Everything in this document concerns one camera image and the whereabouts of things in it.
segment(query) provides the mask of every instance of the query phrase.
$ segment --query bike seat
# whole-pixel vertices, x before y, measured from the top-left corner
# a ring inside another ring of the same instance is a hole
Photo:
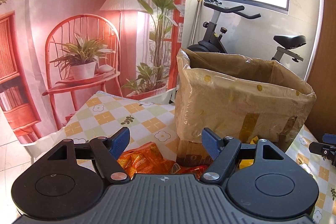
[[[275,35],[273,39],[287,50],[292,50],[306,44],[306,37],[304,35]]]

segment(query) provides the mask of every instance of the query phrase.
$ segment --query checkered tablecloth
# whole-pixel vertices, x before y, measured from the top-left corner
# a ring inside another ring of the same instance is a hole
[[[127,150],[152,141],[166,159],[176,160],[174,108],[172,105],[134,101],[98,91],[60,130],[56,143],[65,138],[83,143],[98,136],[110,137],[127,126],[131,133]],[[335,224],[336,168],[329,160],[309,152],[309,144],[313,141],[316,139],[304,126],[286,154],[311,174],[319,185],[320,195],[313,215],[315,222]],[[93,170],[91,161],[78,160],[78,163]]]
[[[121,98],[98,91],[60,130],[58,143],[71,138],[84,143],[99,136],[110,137],[126,126],[131,139],[126,150],[155,142],[164,158],[176,160],[176,129],[173,105]],[[91,166],[87,161],[79,161]]]
[[[286,154],[311,174],[319,185],[320,195],[315,205],[314,221],[317,224],[335,224],[336,168],[330,160],[309,152],[309,144],[316,141],[308,128],[303,126]]]

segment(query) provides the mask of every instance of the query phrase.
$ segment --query lamp shade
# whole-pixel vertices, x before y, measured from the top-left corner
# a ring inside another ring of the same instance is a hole
[[[135,10],[142,11],[144,8],[137,0],[106,0],[100,10]]]

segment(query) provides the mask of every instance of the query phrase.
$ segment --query cardboard box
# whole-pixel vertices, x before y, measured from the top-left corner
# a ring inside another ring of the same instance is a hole
[[[275,60],[180,49],[177,63],[175,123],[185,165],[206,161],[205,127],[242,143],[258,136],[286,151],[316,100],[309,84]]]
[[[185,167],[210,165],[213,160],[201,143],[183,141],[177,136],[176,162]]]

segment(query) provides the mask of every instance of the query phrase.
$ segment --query red chair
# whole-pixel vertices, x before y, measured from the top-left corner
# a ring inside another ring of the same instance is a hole
[[[61,50],[65,43],[76,43],[74,33],[78,33],[81,37],[87,36],[88,39],[103,38],[109,49],[113,49],[115,53],[108,53],[106,58],[99,58],[99,66],[107,64],[115,68],[115,74],[97,80],[93,83],[82,83],[76,85],[58,84],[60,81],[71,79],[70,69],[64,69],[57,66],[57,63],[50,63],[52,60],[63,56]],[[69,17],[60,22],[48,35],[45,44],[45,65],[48,89],[42,94],[49,95],[53,115],[58,129],[61,129],[62,123],[56,114],[55,94],[70,92],[73,107],[77,111],[81,106],[78,105],[75,90],[82,90],[99,86],[100,90],[106,92],[105,83],[109,82],[108,90],[114,95],[122,97],[120,89],[120,41],[117,29],[107,19],[96,15],[77,15]]]

